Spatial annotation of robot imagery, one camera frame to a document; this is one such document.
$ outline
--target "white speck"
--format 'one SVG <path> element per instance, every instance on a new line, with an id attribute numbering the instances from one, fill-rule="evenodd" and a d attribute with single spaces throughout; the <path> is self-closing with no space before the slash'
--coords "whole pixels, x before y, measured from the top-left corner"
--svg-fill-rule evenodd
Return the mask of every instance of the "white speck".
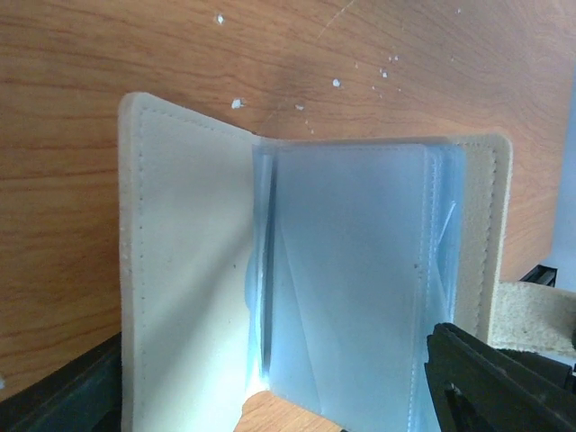
<path id="1" fill-rule="evenodd" d="M 244 101 L 240 98 L 236 98 L 232 101 L 232 109 L 238 110 L 244 106 Z"/>

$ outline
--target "stitching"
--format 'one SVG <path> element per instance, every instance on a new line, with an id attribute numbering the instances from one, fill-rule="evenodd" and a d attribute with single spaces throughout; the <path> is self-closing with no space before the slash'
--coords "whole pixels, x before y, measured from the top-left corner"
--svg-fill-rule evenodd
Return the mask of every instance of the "stitching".
<path id="1" fill-rule="evenodd" d="M 473 144 L 475 147 L 479 147 L 480 144 Z M 484 297 L 484 288 L 486 285 L 486 263 L 488 261 L 488 247 L 491 243 L 492 234 L 492 217 L 493 217 L 493 207 L 494 207 L 494 185 L 496 183 L 496 173 L 498 171 L 498 166 L 496 164 L 496 150 L 493 148 L 491 155 L 491 165 L 492 165 L 492 179 L 490 184 L 490 205 L 488 209 L 488 220 L 486 224 L 486 234 L 484 240 L 484 258 L 481 265 L 481 284 L 478 291 L 478 305 L 476 309 L 476 322 L 474 323 L 474 333 L 478 334 L 478 327 L 480 326 L 480 314 L 482 310 L 482 303 Z"/>
<path id="2" fill-rule="evenodd" d="M 165 115 L 166 117 L 170 117 L 171 119 L 175 119 L 175 120 L 178 120 L 178 121 L 183 122 L 183 123 L 195 124 L 196 126 L 199 126 L 199 127 L 201 127 L 202 129 L 206 129 L 207 131 L 213 131 L 213 132 L 220 133 L 220 134 L 222 134 L 222 135 L 226 135 L 226 136 L 228 136 L 228 137 L 230 137 L 230 138 L 233 138 L 234 140 L 247 141 L 247 139 L 246 139 L 245 137 L 241 136 L 241 135 L 234 135 L 234 134 L 232 134 L 232 133 L 230 133 L 230 132 L 227 132 L 227 131 L 225 131 L 225 130 L 210 128 L 210 127 L 206 126 L 205 124 L 203 124 L 203 123 L 201 123 L 201 122 L 199 122 L 199 121 L 197 121 L 197 120 L 186 119 L 186 118 L 184 118 L 184 117 L 180 117 L 180 116 L 178 116 L 178 115 L 174 115 L 174 114 L 172 114 L 172 113 L 170 113 L 170 112 L 160 111 L 160 110 L 157 110 L 157 109 L 155 109 L 155 108 L 150 108 L 150 107 L 145 106 L 145 105 L 142 105 L 142 107 L 141 107 L 141 109 L 140 109 L 140 118 L 142 117 L 142 114 L 143 114 L 144 112 L 146 112 L 146 111 L 148 111 L 148 112 L 150 112 L 150 113 L 154 113 L 154 114 Z"/>
<path id="3" fill-rule="evenodd" d="M 319 147 L 314 146 L 307 146 L 308 148 L 318 149 Z M 321 147 L 323 151 L 327 152 L 340 152 L 340 151 L 371 151 L 371 152 L 384 152 L 384 151 L 409 151 L 410 153 L 415 153 L 419 151 L 418 148 L 413 148 L 410 143 L 402 144 L 401 146 L 396 146 L 394 144 L 386 144 L 383 147 L 376 147 L 375 145 L 369 145 L 368 147 L 364 147 L 364 145 L 359 144 L 350 144 L 350 143 L 341 143 L 337 144 L 335 147 Z M 292 153 L 294 151 L 298 151 L 302 149 L 302 146 L 291 146 L 291 148 L 279 148 L 280 151 L 283 153 Z"/>
<path id="4" fill-rule="evenodd" d="M 424 171 L 424 178 L 427 179 L 428 178 L 428 165 L 426 164 L 426 160 L 424 158 L 422 158 L 422 170 Z M 425 201 L 425 191 L 426 191 L 426 185 L 425 187 L 422 188 L 422 197 L 421 197 L 421 201 L 424 202 Z M 422 233 L 420 235 L 420 244 L 419 244 L 419 259 L 420 262 L 422 261 L 422 258 L 424 256 L 424 228 L 426 225 L 426 213 L 424 211 L 422 211 L 422 217 L 421 217 L 421 221 L 420 221 L 420 232 Z M 412 348 L 414 351 L 414 347 L 416 345 L 416 341 L 412 341 Z M 407 419 L 407 430 L 410 431 L 411 427 L 412 427 L 412 420 L 413 420 L 413 411 L 414 411 L 414 386 L 416 384 L 416 369 L 417 369 L 417 358 L 414 355 L 414 353 L 412 353 L 412 367 L 410 370 L 410 383 L 409 383 L 409 388 L 410 388 L 410 396 L 409 396 L 409 400 L 408 400 L 408 419 Z"/>
<path id="5" fill-rule="evenodd" d="M 139 237 L 140 237 L 140 245 L 139 245 L 139 270 L 140 270 L 140 289 L 142 295 L 140 296 L 140 315 L 142 318 L 142 332 L 146 330 L 146 320 L 144 316 L 146 315 L 146 284 L 144 282 L 144 239 L 142 236 L 142 220 L 143 220 L 143 207 L 144 207 L 144 192 L 143 192 L 143 183 L 144 183 L 144 154 L 143 154 L 143 146 L 142 146 L 142 130 L 143 130 L 143 123 L 142 117 L 144 116 L 144 109 L 142 109 L 139 113 L 139 126 L 138 126 L 138 176 L 139 176 L 139 187 L 138 187 L 138 226 L 139 226 Z M 146 348 L 144 345 L 141 345 L 141 358 L 142 358 L 142 381 L 146 381 Z M 141 409 L 141 416 L 144 419 L 144 414 L 146 412 L 146 398 L 140 398 L 140 409 Z"/>
<path id="6" fill-rule="evenodd" d="M 454 166 L 455 166 L 455 164 L 456 164 L 456 162 L 455 162 L 455 156 L 454 156 L 454 155 L 451 156 L 450 164 L 451 164 L 452 168 L 454 168 Z M 455 190 L 455 189 L 454 189 L 454 185 L 453 185 L 453 181 L 454 181 L 454 179 L 451 178 L 450 186 L 452 187 L 452 192 L 454 192 L 454 190 Z M 461 231 L 461 232 L 460 232 L 460 241 L 459 241 L 460 247 L 458 248 L 458 253 L 455 253 L 455 252 L 453 251 L 453 249 L 450 247 L 450 248 L 448 249 L 449 252 L 446 252 L 446 253 L 445 253 L 445 260 L 444 260 L 444 269 L 446 270 L 447 267 L 448 267 L 448 258 L 451 257 L 452 259 L 455 259 L 456 263 L 458 263 L 457 268 L 456 268 L 456 269 L 457 269 L 457 272 L 460 272 L 460 264 L 459 264 L 459 263 L 460 263 L 460 254 L 461 254 L 461 251 L 462 251 L 462 249 L 463 249 L 463 248 L 462 248 L 462 243 L 463 243 L 463 242 L 462 242 L 462 238 L 463 238 L 463 235 L 462 235 L 462 227 L 464 226 L 464 200 L 465 200 L 465 198 L 464 198 L 464 190 L 465 190 L 465 188 L 464 188 L 464 185 L 463 185 L 463 187 L 462 187 L 462 202 L 461 202 L 461 210 L 460 210 L 460 220 L 461 220 L 461 224 L 460 224 L 460 227 L 461 227 L 461 228 L 460 228 L 460 231 Z M 454 319 L 455 319 L 455 314 L 456 314 L 456 298 L 457 298 L 457 295 L 458 295 L 458 273 L 456 273 L 456 278 L 455 278 L 455 280 L 453 280 L 453 284 L 455 285 L 455 290 L 454 290 L 454 292 L 453 292 L 453 294 L 452 294 L 452 297 L 450 298 L 450 303 L 452 304 L 452 309 L 451 309 L 451 312 L 452 312 L 452 313 L 450 314 L 450 318 L 451 318 L 452 321 L 454 321 Z"/>
<path id="7" fill-rule="evenodd" d="M 450 165 L 449 165 L 449 167 L 453 167 L 453 166 L 454 166 L 454 161 L 453 161 L 454 157 L 453 157 L 453 155 L 448 155 L 448 156 L 450 157 L 450 161 L 449 161 L 449 162 L 450 162 Z M 453 188 L 453 186 L 452 186 L 452 182 L 453 182 L 452 180 L 453 180 L 453 179 L 450 179 L 450 180 L 451 180 L 451 181 L 450 181 L 450 186 L 452 187 L 451 192 L 453 192 L 453 191 L 454 191 L 454 188 Z M 438 252 L 439 252 L 439 250 L 440 250 L 440 240 L 441 240 L 441 238 L 438 239 Z M 449 237 L 446 237 L 445 243 L 446 243 L 448 246 L 450 245 L 450 241 L 449 241 L 449 240 L 450 240 L 450 238 L 449 238 Z M 442 264 L 443 264 L 442 268 L 443 268 L 445 271 L 446 271 L 446 269 L 448 268 L 448 258 L 451 256 L 451 253 L 452 253 L 452 256 L 453 256 L 454 253 L 453 253 L 453 251 L 452 251 L 452 248 L 451 248 L 451 247 L 448 247 L 446 253 L 444 254 L 444 259 L 442 260 Z M 438 277 L 440 278 L 440 283 L 442 284 L 441 289 L 444 290 L 444 286 L 445 286 L 446 281 L 443 281 L 443 280 L 442 280 L 442 275 L 440 274 L 440 268 L 438 268 Z M 448 298 L 447 295 L 445 295 L 445 299 L 446 299 L 447 301 L 450 301 L 450 299 Z M 452 301 L 450 301 L 450 303 L 452 303 L 452 305 L 453 305 L 453 306 L 452 306 L 451 320 L 454 320 L 454 308 L 455 308 L 455 300 L 454 300 L 454 298 L 452 299 Z"/>
<path id="8" fill-rule="evenodd" d="M 438 162 L 433 159 L 432 161 L 432 190 L 430 191 L 430 203 L 432 207 L 432 214 L 430 218 L 430 242 L 428 244 L 428 263 L 432 263 L 432 251 L 434 250 L 434 233 L 432 232 L 432 225 L 434 221 L 437 220 L 438 217 L 438 190 L 437 190 L 437 176 L 438 176 Z M 427 267 L 427 283 L 426 283 L 426 297 L 425 297 L 425 309 L 424 311 L 428 310 L 428 295 L 430 293 L 430 280 L 431 280 L 431 265 Z"/>
<path id="9" fill-rule="evenodd" d="M 433 176 L 433 180 L 434 180 L 434 186 L 433 186 L 433 187 L 434 187 L 434 191 L 433 191 L 433 194 L 434 194 L 434 198 L 435 198 L 435 199 L 434 199 L 434 203 L 433 203 L 433 205 L 432 205 L 432 211 L 434 212 L 434 214 L 433 214 L 432 216 L 435 217 L 435 218 L 437 218 L 437 221 L 438 221 L 438 222 L 444 222 L 443 220 L 440 220 L 440 219 L 439 219 L 440 214 L 439 214 L 439 209 L 437 208 L 437 206 L 439 205 L 439 204 L 438 204 L 438 191 L 437 191 L 437 188 L 438 188 L 438 180 L 437 180 L 437 178 L 438 178 L 438 176 L 439 176 L 439 172 L 441 172 L 441 171 L 444 169 L 444 165 L 445 165 L 445 164 L 444 164 L 444 161 L 443 161 L 443 160 L 436 160 L 436 161 L 435 161 L 435 165 L 434 165 L 435 171 L 434 171 L 434 176 Z M 432 250 L 434 250 L 434 248 L 436 247 L 436 257 L 437 257 L 437 254 L 438 254 L 438 252 L 440 251 L 440 240 L 441 240 L 441 238 L 440 238 L 439 236 L 438 236 L 437 238 L 432 238 L 432 236 L 436 235 L 436 233 L 432 232 L 432 229 L 430 230 L 430 233 L 431 233 L 431 234 L 430 234 L 431 239 L 434 240 L 434 242 L 431 242 L 431 243 L 430 243 L 430 262 L 433 263 L 433 260 L 432 260 L 432 258 L 433 258 Z M 448 254 L 445 254 L 445 255 L 444 255 L 444 259 L 442 260 L 442 263 L 443 263 L 443 265 L 444 265 L 443 268 L 446 269 L 447 266 L 448 266 Z M 440 266 L 439 266 L 439 264 L 440 264 L 440 263 L 438 262 L 438 260 L 436 260 L 436 267 L 437 267 L 437 269 L 438 269 L 438 279 L 440 280 L 441 290 L 444 290 L 444 285 L 445 285 L 445 283 L 444 283 L 444 281 L 443 281 L 443 279 L 442 279 L 442 274 L 440 273 Z M 427 287 L 427 288 L 428 288 L 428 289 L 429 289 L 429 281 L 430 281 L 430 271 L 431 271 L 431 270 L 430 270 L 430 267 L 428 267 L 428 273 L 427 273 L 427 276 L 428 276 L 428 287 Z"/>
<path id="10" fill-rule="evenodd" d="M 208 126 L 206 126 L 205 124 L 200 123 L 199 121 L 196 120 L 191 120 L 191 119 L 186 119 L 184 117 L 180 117 L 177 115 L 173 115 L 169 112 L 165 112 L 165 111 L 160 111 L 160 110 L 156 110 L 154 108 L 150 108 L 146 105 L 142 105 L 139 108 L 139 113 L 138 113 L 138 127 L 137 127 L 137 137 L 138 137 L 138 171 L 139 171 L 139 202 L 138 202 L 138 216 L 139 216 L 139 220 L 138 220 L 138 227 L 139 227 L 139 231 L 140 231 L 140 251 L 139 251 L 139 271 L 140 271 L 140 290 L 142 292 L 141 296 L 140 296 L 140 315 L 142 318 L 142 331 L 146 331 L 146 320 L 145 320 L 145 315 L 146 315 L 146 284 L 144 283 L 144 240 L 143 240 L 143 236 L 142 236 L 142 231 L 143 231 L 143 225 L 142 225 L 142 220 L 143 220 L 143 212 L 144 212 L 144 191 L 143 191 L 143 184 L 144 184 L 144 150 L 143 150 L 143 145 L 142 145 L 142 141 L 143 141 L 143 130 L 144 130 L 144 121 L 142 120 L 142 118 L 144 117 L 144 113 L 149 112 L 149 113 L 154 113 L 154 114 L 160 114 L 160 115 L 165 115 L 167 117 L 170 117 L 172 119 L 178 120 L 180 122 L 184 122 L 184 123 L 191 123 L 191 124 L 195 124 L 196 126 L 199 126 L 207 131 L 213 131 L 213 132 L 217 132 L 220 133 L 222 135 L 226 135 L 230 138 L 234 138 L 235 140 L 243 140 L 243 141 L 247 141 L 247 139 L 243 136 L 238 136 L 238 135 L 233 135 L 231 133 L 228 133 L 224 130 L 218 130 L 218 129 L 214 129 L 214 128 L 210 128 Z M 142 370 L 141 370 L 141 379 L 143 382 L 146 381 L 146 376 L 147 376 L 147 363 L 146 363 L 146 348 L 145 346 L 142 344 L 141 346 L 141 350 L 140 350 L 140 356 L 142 359 Z M 141 418 L 144 419 L 145 413 L 146 413 L 146 398 L 142 397 L 140 398 L 141 404 L 140 404 L 140 409 L 141 409 Z"/>

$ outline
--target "card holder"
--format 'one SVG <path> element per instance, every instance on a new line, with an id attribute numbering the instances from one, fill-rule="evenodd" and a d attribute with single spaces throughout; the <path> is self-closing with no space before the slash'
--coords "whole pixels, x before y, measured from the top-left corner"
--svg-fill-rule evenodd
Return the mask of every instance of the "card holder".
<path id="1" fill-rule="evenodd" d="M 498 283 L 511 176 L 500 136 L 292 143 L 149 94 L 123 99 L 119 128 L 124 430 L 233 430 L 264 389 L 353 432 L 435 430 L 419 375 L 428 329 L 454 317 L 509 347 L 519 339 L 504 332 L 528 318 L 507 310 L 541 304 L 537 289 Z M 374 216 L 384 166 L 408 179 L 390 189 L 412 209 L 397 229 Z M 566 312 L 551 317 L 557 296 L 544 296 L 531 347 L 552 335 L 565 350 L 558 326 L 576 301 L 562 293 Z"/>

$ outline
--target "wood grain surface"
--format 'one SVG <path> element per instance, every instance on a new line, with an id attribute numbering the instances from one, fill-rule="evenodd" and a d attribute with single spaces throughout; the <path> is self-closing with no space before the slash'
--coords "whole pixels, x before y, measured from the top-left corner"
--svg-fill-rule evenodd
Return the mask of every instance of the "wood grain surface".
<path id="1" fill-rule="evenodd" d="M 120 329 L 124 94 L 284 139 L 504 133 L 515 279 L 550 247 L 575 51 L 572 0 L 1 2 L 0 399 Z M 245 412 L 332 430 L 268 394 Z"/>

